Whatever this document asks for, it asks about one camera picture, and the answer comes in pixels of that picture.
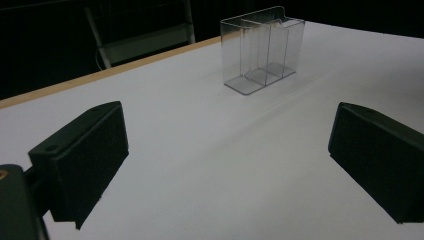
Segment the table surface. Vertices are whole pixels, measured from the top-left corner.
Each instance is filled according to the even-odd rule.
[[[424,39],[307,22],[298,72],[250,96],[224,86],[219,39],[193,48],[1,102],[0,164],[24,169],[85,110],[123,104],[130,155],[80,231],[44,216],[51,239],[424,238],[327,150],[339,102],[424,132]]]

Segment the transparent plastic container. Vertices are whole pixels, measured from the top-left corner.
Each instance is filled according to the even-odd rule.
[[[224,84],[248,95],[295,73],[304,27],[283,7],[222,20]]]

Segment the black rubber pad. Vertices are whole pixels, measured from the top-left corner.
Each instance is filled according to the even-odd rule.
[[[94,107],[29,152],[45,179],[55,221],[74,221],[79,229],[128,156],[120,102]]]
[[[424,221],[424,135],[372,109],[340,103],[329,152],[397,223]]]

